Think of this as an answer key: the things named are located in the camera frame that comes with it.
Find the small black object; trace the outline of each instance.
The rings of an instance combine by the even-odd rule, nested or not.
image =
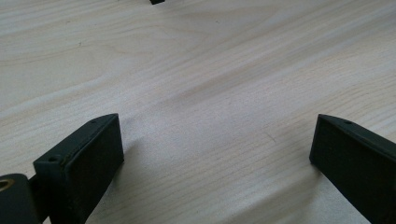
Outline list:
[[[152,5],[156,5],[156,4],[162,3],[162,2],[164,2],[164,1],[165,1],[165,0],[150,0],[150,2],[151,2]]]
[[[319,115],[309,159],[370,222],[396,223],[396,144]]]
[[[36,175],[29,181],[24,175],[0,177],[0,184],[14,183],[0,187],[1,223],[40,223],[47,216],[54,224],[85,223],[122,163],[118,115],[93,119],[34,161]],[[21,205],[6,206],[4,198]],[[19,222],[18,212],[12,216],[21,206],[29,221]]]

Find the wood grain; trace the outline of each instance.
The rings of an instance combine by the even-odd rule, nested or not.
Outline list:
[[[119,113],[88,223],[368,223],[308,160],[318,113],[396,141],[396,2],[2,0],[0,175]]]

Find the light wood tabletop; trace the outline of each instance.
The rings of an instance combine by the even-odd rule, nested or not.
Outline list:
[[[396,141],[396,1],[1,0],[0,175],[110,113],[87,223],[368,223],[308,156],[319,113]]]

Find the black object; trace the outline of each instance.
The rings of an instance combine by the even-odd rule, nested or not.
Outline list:
[[[120,165],[117,114],[93,119],[34,161],[36,175],[0,176],[0,223],[85,223]]]
[[[156,4],[164,2],[165,0],[149,0],[149,1],[151,2],[152,5],[156,5]]]
[[[309,159],[370,222],[396,223],[396,144],[319,115]]]

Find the wooden table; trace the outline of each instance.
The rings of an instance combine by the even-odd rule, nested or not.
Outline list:
[[[125,163],[87,223],[368,223],[308,155],[318,113],[396,141],[395,11],[3,0],[0,175],[119,113]]]

